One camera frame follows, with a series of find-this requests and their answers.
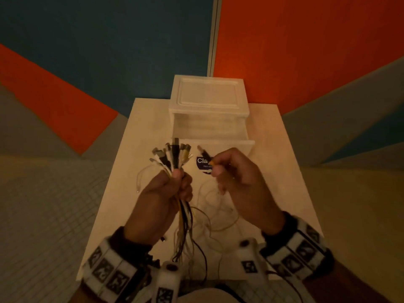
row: bundle of cables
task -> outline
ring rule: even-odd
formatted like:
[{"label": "bundle of cables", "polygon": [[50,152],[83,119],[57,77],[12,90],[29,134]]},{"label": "bundle of cables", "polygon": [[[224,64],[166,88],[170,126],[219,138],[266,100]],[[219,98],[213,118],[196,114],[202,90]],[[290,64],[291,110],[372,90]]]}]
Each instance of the bundle of cables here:
[{"label": "bundle of cables", "polygon": [[[164,149],[160,150],[158,148],[154,148],[152,150],[154,158],[150,158],[150,161],[159,166],[162,170],[164,170],[164,172],[167,173],[169,177],[171,177],[174,169],[181,169],[192,157],[192,154],[189,155],[190,150],[190,145],[185,145],[183,143],[179,144],[179,139],[173,138],[172,144],[166,143]],[[198,150],[208,162],[211,162],[212,158],[204,149],[198,146]],[[192,238],[194,217],[191,207],[189,206],[188,202],[181,200],[178,196],[176,196],[176,202],[178,203],[179,208],[179,225],[176,240],[174,239],[174,255],[172,257],[172,261],[181,263],[183,253],[191,260],[195,252],[194,247],[196,246],[205,260],[205,278],[202,281],[202,283],[205,283],[207,280],[208,263],[205,253]],[[190,239],[189,241],[192,249],[187,243],[187,236]]]}]

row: black and white wristband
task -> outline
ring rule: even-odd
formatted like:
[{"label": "black and white wristband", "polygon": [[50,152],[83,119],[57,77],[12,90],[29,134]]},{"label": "black and white wristband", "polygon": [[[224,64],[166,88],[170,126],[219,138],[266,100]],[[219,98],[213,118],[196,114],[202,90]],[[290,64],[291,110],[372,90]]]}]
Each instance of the black and white wristband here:
[{"label": "black and white wristband", "polygon": [[322,236],[304,220],[284,213],[284,228],[274,236],[263,234],[267,245],[260,254],[284,278],[306,280],[328,274],[334,257]]},{"label": "black and white wristband", "polygon": [[82,282],[99,299],[115,303],[145,260],[151,246],[124,239],[123,227],[105,238],[82,267]]}]

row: right hand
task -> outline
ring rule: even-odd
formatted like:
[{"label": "right hand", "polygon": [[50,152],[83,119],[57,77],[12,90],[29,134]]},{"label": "right hand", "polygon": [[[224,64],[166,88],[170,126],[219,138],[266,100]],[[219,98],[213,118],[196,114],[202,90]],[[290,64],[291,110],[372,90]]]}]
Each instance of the right hand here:
[{"label": "right hand", "polygon": [[231,148],[216,155],[212,175],[219,191],[229,191],[241,217],[268,235],[279,233],[285,216],[276,205],[258,166],[240,150]]}]

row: white drawer unit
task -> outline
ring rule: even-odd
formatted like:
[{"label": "white drawer unit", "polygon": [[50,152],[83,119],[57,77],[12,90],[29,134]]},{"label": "white drawer unit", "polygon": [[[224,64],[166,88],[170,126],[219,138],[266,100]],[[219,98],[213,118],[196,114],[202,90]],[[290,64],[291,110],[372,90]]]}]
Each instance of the white drawer unit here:
[{"label": "white drawer unit", "polygon": [[210,155],[231,147],[248,155],[255,144],[247,134],[250,110],[242,79],[176,75],[169,113],[171,136]]}]

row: hand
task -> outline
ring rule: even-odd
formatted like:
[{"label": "hand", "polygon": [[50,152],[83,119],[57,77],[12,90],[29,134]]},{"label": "hand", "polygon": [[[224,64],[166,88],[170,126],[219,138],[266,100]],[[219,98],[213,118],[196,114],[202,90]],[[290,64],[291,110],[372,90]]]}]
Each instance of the hand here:
[{"label": "hand", "polygon": [[276,205],[258,166],[238,149],[232,148],[213,158],[212,175],[219,191],[229,191],[241,217],[268,235],[279,233],[285,216]]},{"label": "hand", "polygon": [[169,178],[161,171],[139,195],[124,227],[125,238],[138,244],[154,245],[167,232],[179,208],[176,195],[183,201],[192,199],[192,178],[175,169]]}]

